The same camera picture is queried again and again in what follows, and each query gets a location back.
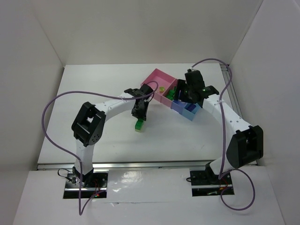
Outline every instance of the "pink box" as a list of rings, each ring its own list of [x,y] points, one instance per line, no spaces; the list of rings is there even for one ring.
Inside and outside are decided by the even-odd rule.
[[[156,81],[158,83],[158,89],[154,93],[154,99],[163,103],[164,105],[171,107],[172,101],[167,99],[165,96],[167,95],[168,91],[170,90],[171,86],[174,84],[176,86],[177,79],[174,77],[164,73],[163,71],[159,69],[155,69],[147,78],[142,82],[148,83],[150,81]],[[155,83],[149,83],[148,84],[152,89],[156,88]],[[164,87],[165,91],[163,93],[159,93],[159,87]]]

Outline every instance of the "yellow object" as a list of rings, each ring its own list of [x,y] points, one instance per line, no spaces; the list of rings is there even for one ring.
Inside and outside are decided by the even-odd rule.
[[[164,87],[159,87],[159,93],[162,93],[165,91],[165,88]]]

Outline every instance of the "white surface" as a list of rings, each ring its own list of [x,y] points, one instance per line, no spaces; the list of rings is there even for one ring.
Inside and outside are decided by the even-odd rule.
[[[231,66],[245,119],[264,130],[264,157],[287,225],[299,224],[300,1],[265,0]]]
[[[58,88],[61,72],[62,65],[33,16],[30,3],[1,0],[1,225],[13,223],[28,170],[37,162],[43,141],[41,112]]]
[[[129,183],[132,192],[129,190],[126,192],[125,203],[102,203],[101,199],[93,200],[87,205],[82,216],[78,215],[78,200],[62,199],[65,180],[58,177],[56,171],[34,171],[29,173],[14,225],[283,225],[284,222],[265,168],[252,166],[244,170],[251,176],[256,187],[256,200],[253,207],[247,211],[236,212],[227,209],[221,203],[219,196],[192,197],[191,189],[189,188],[188,191],[186,189],[190,183],[185,181],[186,177],[181,177],[185,174],[182,169],[178,170],[177,177],[174,173],[176,170],[157,169],[156,171],[161,172],[161,176],[154,170],[141,171],[145,175],[144,181],[136,183],[135,187],[134,181]],[[165,177],[169,173],[173,173],[174,179]],[[120,173],[119,180],[122,180],[122,176],[124,177]],[[234,207],[245,206],[252,198],[249,181],[239,172],[232,173],[232,180],[235,195],[227,195],[224,199]],[[159,182],[167,187],[174,187],[169,190],[169,193],[166,193],[164,187],[159,189],[155,186],[152,189],[151,183],[156,185]],[[181,195],[186,195],[186,192],[189,197],[180,198]],[[136,194],[144,196],[140,195],[142,193],[146,193],[146,198],[149,193],[149,196],[155,197],[155,200],[159,196],[164,198],[165,195],[172,196],[172,198],[166,202],[136,202]]]
[[[230,61],[262,0],[31,0],[63,64]]]
[[[111,170],[107,186],[109,203],[161,203],[191,197],[191,185],[182,182],[189,169]]]
[[[175,78],[184,79],[191,64],[67,65],[58,93],[70,90],[93,91],[117,96],[141,82],[158,68]],[[218,64],[201,64],[205,84],[217,90],[225,86]],[[49,136],[59,145],[75,152],[71,125],[81,107],[106,101],[106,98],[73,94],[59,98],[48,126]],[[228,93],[224,100],[230,104]],[[143,132],[134,129],[136,118],[124,112],[105,123],[101,140],[95,145],[93,162],[142,162],[177,160],[213,160],[221,156],[222,129],[205,110],[199,110],[193,122],[153,100],[148,108]],[[44,140],[38,160],[43,163],[72,163],[75,158]]]

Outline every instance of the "black bracket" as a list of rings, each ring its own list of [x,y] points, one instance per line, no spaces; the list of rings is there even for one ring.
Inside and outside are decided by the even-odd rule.
[[[146,96],[146,95],[152,93],[153,89],[150,86],[143,84],[140,89],[131,89],[130,88],[130,89],[125,90],[124,92],[128,93],[136,98],[136,97]],[[146,121],[146,114],[147,114],[148,105],[149,105],[149,101],[147,101],[148,98],[149,97],[145,97],[145,98],[137,99],[135,101],[135,106],[133,107],[131,114],[134,117],[136,117],[137,119],[142,119],[142,120]]]
[[[263,129],[250,126],[236,131],[227,148],[226,157],[234,168],[240,168],[263,157]]]
[[[96,144],[102,136],[105,119],[103,111],[99,111],[89,102],[84,103],[72,124],[74,137],[79,139],[84,147]]]
[[[174,100],[181,100],[187,103],[198,103],[203,106],[204,99],[210,95],[219,94],[213,86],[205,86],[202,74],[199,70],[188,70],[185,73],[185,80],[178,80]]]

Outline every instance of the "blue box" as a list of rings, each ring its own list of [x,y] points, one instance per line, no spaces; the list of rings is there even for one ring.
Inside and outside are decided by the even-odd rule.
[[[187,108],[191,105],[191,103],[187,103],[187,105],[183,108],[181,115],[185,118],[189,119],[190,121],[193,121],[193,118],[195,117],[196,113],[200,109],[200,106],[198,104],[196,105],[196,108],[193,109],[191,112],[187,110]]]
[[[174,101],[172,101],[171,109],[175,110],[179,114],[182,114],[182,111],[186,105],[187,105],[186,102],[174,100]]]

